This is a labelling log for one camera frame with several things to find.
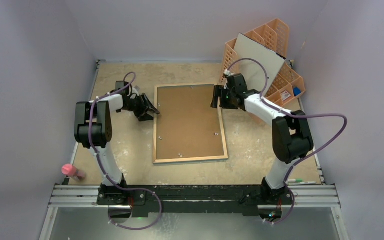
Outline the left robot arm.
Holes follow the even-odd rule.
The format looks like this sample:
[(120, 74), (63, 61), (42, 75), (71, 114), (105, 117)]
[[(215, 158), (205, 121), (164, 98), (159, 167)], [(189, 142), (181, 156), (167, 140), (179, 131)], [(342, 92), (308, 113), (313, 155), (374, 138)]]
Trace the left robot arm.
[(96, 159), (102, 176), (99, 200), (112, 200), (122, 205), (131, 198), (124, 174), (117, 166), (112, 151), (113, 126), (111, 114), (131, 112), (139, 122), (152, 121), (160, 111), (144, 93), (130, 82), (117, 81), (115, 89), (93, 101), (80, 101), (75, 106), (74, 138)]

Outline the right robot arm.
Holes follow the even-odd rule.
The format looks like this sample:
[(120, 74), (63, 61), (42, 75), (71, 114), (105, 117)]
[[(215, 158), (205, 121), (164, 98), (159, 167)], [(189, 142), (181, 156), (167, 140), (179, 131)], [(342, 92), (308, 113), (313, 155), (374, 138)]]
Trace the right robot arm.
[(212, 108), (241, 109), (270, 125), (274, 163), (261, 183), (260, 196), (268, 204), (274, 203), (286, 192), (287, 180), (294, 164), (313, 150), (314, 142), (305, 113), (301, 110), (283, 110), (261, 96), (255, 89), (248, 89), (244, 76), (225, 74), (225, 85), (213, 88)]

